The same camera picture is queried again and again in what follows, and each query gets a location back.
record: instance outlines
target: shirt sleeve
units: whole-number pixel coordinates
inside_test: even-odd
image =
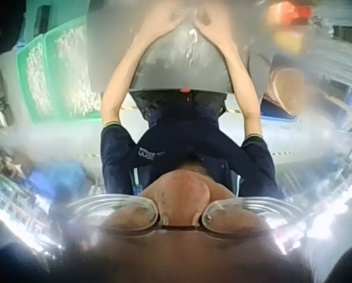
[[[269,196],[282,199],[284,194],[275,180],[275,166],[265,140],[258,135],[249,136],[241,148],[259,167],[259,173],[252,181],[240,181],[240,196]]]
[[[132,195],[130,173],[123,164],[135,146],[130,133],[121,124],[108,124],[103,128],[100,150],[107,193]]]

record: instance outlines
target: person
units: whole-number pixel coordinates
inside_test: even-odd
[[[120,123],[120,109],[138,63],[148,47],[184,19],[182,4],[162,1],[149,9],[140,31],[116,68],[103,95],[101,160],[108,193],[138,195],[161,182],[166,174],[205,182],[209,190],[238,196],[283,194],[262,137],[261,111],[256,92],[233,40],[229,15],[222,1],[209,1],[193,23],[223,55],[235,97],[244,117],[245,140],[239,147],[219,129],[226,94],[179,90],[134,91],[149,129],[135,143]]]
[[[93,241],[83,241],[89,243],[85,270],[91,273],[83,273],[80,279],[311,282],[312,272],[303,258],[297,253],[284,255],[266,220],[236,202],[240,199],[231,170],[242,178],[238,196],[281,198],[281,192],[262,138],[259,102],[222,1],[205,2],[204,17],[193,23],[226,60],[244,117],[242,146],[219,129],[218,117],[225,108],[222,94],[207,93],[206,99],[204,93],[196,92],[190,96],[178,91],[134,94],[149,122],[138,143],[120,123],[119,112],[142,55],[184,20],[173,17],[182,14],[179,9],[182,5],[177,1],[155,2],[104,93],[101,159],[110,195],[80,203],[87,215],[94,212],[93,203],[99,203],[96,209],[110,204],[111,213],[101,223],[93,216],[91,221],[77,217],[83,228],[75,228],[76,242],[82,235],[97,234]],[[207,25],[202,20],[206,17]],[[68,209],[67,215],[73,209],[84,213],[72,205]],[[72,238],[74,229],[65,230]]]

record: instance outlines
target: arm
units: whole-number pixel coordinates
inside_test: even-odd
[[[261,109],[253,82],[246,71],[234,43],[219,48],[224,55],[231,76],[236,101],[244,116],[245,137],[262,136]]]
[[[208,1],[204,12],[209,18],[207,25],[194,20],[198,30],[220,49],[225,57],[231,76],[235,97],[244,115],[245,137],[262,135],[261,110],[252,80],[242,63],[234,43],[229,12],[223,1]]]
[[[111,122],[120,122],[119,111],[129,91],[139,61],[147,47],[146,42],[136,36],[111,77],[101,105],[101,117],[104,126]]]
[[[267,144],[262,137],[250,136],[241,148],[256,163],[259,171],[251,180],[240,180],[240,196],[269,196],[283,199],[275,178],[275,166]]]
[[[180,9],[179,1],[159,1],[149,9],[140,31],[116,68],[104,93],[101,105],[104,126],[112,122],[120,122],[119,111],[140,59],[151,43],[182,22],[183,17],[172,18],[178,9]]]
[[[125,164],[134,148],[135,142],[122,125],[111,123],[103,129],[100,151],[107,193],[133,193],[130,174]]]

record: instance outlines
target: hand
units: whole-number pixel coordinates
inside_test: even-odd
[[[205,4],[202,19],[195,19],[193,23],[219,49],[234,45],[229,12],[221,1],[209,1]]]
[[[174,30],[184,19],[183,16],[177,17],[181,9],[182,3],[178,0],[158,0],[147,13],[137,38],[149,45]]]

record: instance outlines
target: green tray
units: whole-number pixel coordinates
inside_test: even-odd
[[[51,97],[51,93],[49,93],[49,99],[52,106],[52,112],[49,116],[45,116],[38,112],[35,102],[32,97],[32,93],[29,90],[28,76],[27,76],[27,57],[29,52],[37,46],[37,44],[42,44],[42,52],[44,47],[44,36],[39,35],[34,38],[29,44],[27,44],[16,56],[16,66],[18,71],[19,82],[21,85],[21,95],[25,101],[26,107],[29,112],[30,119],[33,123],[43,123],[49,121],[57,120],[59,116],[58,104]],[[43,64],[44,64],[44,72],[45,72],[45,80],[47,88],[49,89],[49,81],[47,68],[45,66],[45,56],[43,56]]]
[[[101,119],[100,111],[92,111],[86,115],[71,114],[63,96],[63,93],[65,93],[66,90],[68,76],[70,74],[70,66],[67,65],[66,60],[62,60],[58,57],[56,40],[70,29],[85,25],[86,23],[87,17],[83,16],[52,29],[46,33],[44,37],[45,62],[51,82],[50,92],[59,102],[61,119],[63,121]]]

